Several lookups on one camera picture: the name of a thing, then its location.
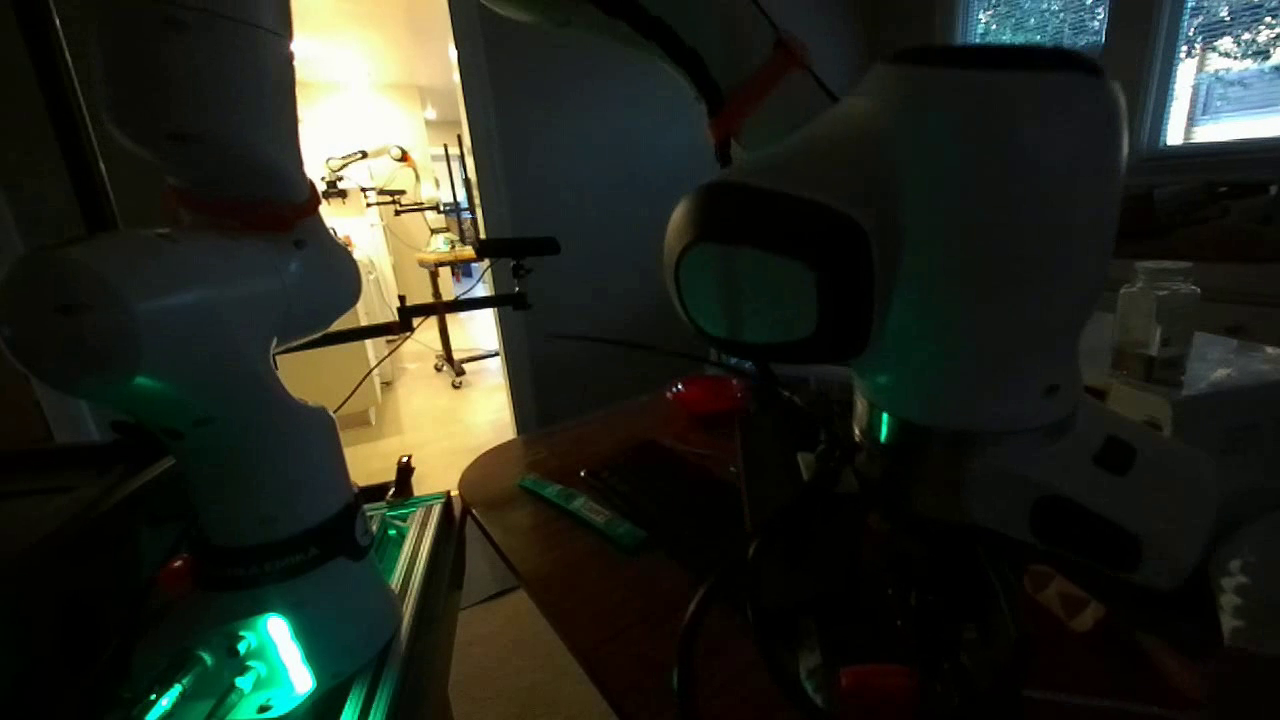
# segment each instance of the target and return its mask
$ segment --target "floor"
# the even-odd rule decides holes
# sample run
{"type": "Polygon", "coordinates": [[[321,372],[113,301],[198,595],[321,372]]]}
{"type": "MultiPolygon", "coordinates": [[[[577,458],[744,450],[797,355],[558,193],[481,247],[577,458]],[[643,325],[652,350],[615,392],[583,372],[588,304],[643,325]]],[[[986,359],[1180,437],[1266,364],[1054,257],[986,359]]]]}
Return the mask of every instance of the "floor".
{"type": "MultiPolygon", "coordinates": [[[[455,354],[495,350],[488,313],[453,315],[455,354]]],[[[510,437],[510,405],[504,359],[467,364],[465,390],[437,372],[437,327],[423,325],[390,364],[390,384],[374,409],[374,425],[343,425],[343,458],[354,483],[380,483],[406,451],[415,493],[453,493],[470,458],[510,437]]],[[[461,612],[453,658],[455,720],[607,720],[607,706],[563,651],[555,633],[510,590],[485,595],[461,612]]]]}

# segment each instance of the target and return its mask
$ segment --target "window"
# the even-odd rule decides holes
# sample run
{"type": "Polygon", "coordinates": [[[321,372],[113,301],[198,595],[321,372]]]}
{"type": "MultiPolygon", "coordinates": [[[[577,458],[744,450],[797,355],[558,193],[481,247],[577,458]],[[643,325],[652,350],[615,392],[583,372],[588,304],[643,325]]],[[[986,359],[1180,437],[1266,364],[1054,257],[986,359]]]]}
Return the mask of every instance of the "window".
{"type": "Polygon", "coordinates": [[[1098,51],[1113,0],[963,0],[963,43],[1054,43],[1098,51]]]}
{"type": "Polygon", "coordinates": [[[1280,137],[1280,0],[1188,0],[1163,97],[1163,148],[1280,137]]]}

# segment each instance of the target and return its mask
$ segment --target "wall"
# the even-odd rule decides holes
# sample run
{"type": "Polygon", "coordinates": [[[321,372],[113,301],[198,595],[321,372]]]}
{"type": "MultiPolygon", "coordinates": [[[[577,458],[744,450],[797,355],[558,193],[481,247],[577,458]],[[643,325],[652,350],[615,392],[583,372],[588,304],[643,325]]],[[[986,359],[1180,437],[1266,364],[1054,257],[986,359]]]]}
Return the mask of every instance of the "wall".
{"type": "Polygon", "coordinates": [[[530,313],[504,337],[514,429],[539,429],[637,392],[682,364],[555,341],[600,331],[693,350],[677,320],[658,239],[678,193],[706,180],[694,97],[652,62],[558,30],[453,3],[488,238],[550,234],[530,313]]]}

